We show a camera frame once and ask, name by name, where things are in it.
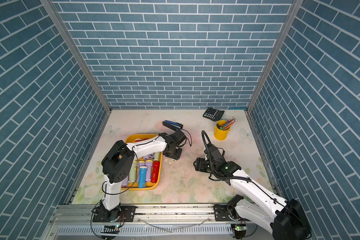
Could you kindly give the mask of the red flashlight plain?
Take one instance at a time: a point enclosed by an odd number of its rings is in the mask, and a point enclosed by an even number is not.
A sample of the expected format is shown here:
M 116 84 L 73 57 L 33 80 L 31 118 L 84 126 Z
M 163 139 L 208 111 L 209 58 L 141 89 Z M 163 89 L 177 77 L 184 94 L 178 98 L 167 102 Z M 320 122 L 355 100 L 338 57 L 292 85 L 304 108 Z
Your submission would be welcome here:
M 159 178 L 159 171 L 160 171 L 160 161 L 154 161 L 152 167 L 152 174 L 151 174 L 151 183 L 155 184 Z

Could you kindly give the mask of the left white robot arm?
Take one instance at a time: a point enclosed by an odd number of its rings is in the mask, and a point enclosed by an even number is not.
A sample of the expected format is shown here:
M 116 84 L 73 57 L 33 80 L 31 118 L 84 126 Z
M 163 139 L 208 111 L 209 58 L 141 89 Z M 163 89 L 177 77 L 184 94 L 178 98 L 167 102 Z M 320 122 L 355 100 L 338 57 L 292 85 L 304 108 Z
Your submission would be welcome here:
M 157 136 L 137 143 L 117 141 L 102 160 L 105 183 L 102 185 L 104 197 L 101 203 L 107 211 L 120 208 L 122 181 L 127 177 L 133 162 L 154 153 L 162 153 L 165 157 L 178 160 L 182 146 L 187 141 L 186 135 L 177 130 L 171 135 L 160 133 Z

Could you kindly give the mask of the green flashlight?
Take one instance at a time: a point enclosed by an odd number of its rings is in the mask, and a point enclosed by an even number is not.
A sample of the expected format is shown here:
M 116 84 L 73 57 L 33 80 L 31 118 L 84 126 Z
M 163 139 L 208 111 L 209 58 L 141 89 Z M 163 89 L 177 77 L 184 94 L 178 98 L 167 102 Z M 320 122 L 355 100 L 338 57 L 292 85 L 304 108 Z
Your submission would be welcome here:
M 160 153 L 160 152 L 155 152 L 154 154 L 155 154 L 155 159 L 154 159 L 154 161 L 159 161 L 159 160 L 160 160 L 160 155 L 161 155 L 161 153 Z
M 136 179 L 137 179 L 137 166 L 138 166 L 138 162 L 133 161 L 130 172 L 129 172 L 128 183 L 133 184 L 136 181 Z

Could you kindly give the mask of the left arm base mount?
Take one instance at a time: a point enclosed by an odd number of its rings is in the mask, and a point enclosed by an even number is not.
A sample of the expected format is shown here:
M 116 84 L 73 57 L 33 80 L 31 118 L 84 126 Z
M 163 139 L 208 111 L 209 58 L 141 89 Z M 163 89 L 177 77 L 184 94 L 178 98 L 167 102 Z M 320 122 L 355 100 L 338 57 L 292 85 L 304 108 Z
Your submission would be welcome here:
M 103 206 L 103 204 L 100 204 L 92 210 L 92 213 L 92 222 L 119 222 L 122 224 L 125 222 L 133 222 L 136 213 L 136 206 L 117 206 L 115 209 L 109 211 Z

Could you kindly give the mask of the blue flashlight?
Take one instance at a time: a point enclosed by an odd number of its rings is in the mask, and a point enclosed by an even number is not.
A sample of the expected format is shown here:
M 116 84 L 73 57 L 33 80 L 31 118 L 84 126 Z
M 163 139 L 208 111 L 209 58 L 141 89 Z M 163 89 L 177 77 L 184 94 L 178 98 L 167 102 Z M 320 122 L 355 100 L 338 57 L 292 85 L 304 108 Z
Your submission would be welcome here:
M 139 183 L 138 183 L 138 188 L 139 189 L 142 189 L 142 188 L 146 187 L 147 170 L 148 170 L 147 166 L 141 166 L 139 168 Z

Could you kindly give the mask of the yellow plastic storage tray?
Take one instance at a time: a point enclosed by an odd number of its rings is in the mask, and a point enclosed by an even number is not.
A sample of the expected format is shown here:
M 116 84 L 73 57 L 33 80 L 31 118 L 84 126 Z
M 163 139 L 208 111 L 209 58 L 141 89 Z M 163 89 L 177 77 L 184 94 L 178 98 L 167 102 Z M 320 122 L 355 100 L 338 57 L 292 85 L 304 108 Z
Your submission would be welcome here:
M 147 155 L 142 155 L 140 147 L 144 147 L 150 140 L 156 140 L 155 134 L 135 134 L 126 139 L 127 145 L 135 144 L 134 152 L 138 154 L 139 159 L 135 158 L 129 174 L 122 181 L 122 190 L 131 191 L 152 190 L 158 186 L 162 165 L 162 151 L 150 151 Z

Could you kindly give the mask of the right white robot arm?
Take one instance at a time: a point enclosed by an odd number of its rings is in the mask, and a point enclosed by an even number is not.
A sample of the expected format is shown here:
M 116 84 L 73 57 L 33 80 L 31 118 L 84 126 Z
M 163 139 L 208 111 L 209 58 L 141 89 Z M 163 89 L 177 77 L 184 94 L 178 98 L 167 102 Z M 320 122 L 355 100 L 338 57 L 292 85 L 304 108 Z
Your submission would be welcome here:
M 205 155 L 204 159 L 194 161 L 196 171 L 209 173 L 242 193 L 227 204 L 231 219 L 250 220 L 271 233 L 275 240 L 307 240 L 312 236 L 311 225 L 297 200 L 288 201 L 267 190 L 235 162 L 227 162 L 211 143 L 205 144 Z

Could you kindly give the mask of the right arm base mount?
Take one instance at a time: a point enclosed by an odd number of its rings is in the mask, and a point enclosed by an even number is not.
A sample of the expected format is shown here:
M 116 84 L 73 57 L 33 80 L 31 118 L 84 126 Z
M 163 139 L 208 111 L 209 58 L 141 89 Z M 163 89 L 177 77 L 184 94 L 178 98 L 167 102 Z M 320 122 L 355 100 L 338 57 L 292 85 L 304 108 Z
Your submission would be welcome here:
M 240 195 L 235 195 L 226 204 L 213 205 L 216 222 L 240 221 L 253 209 L 254 206 Z

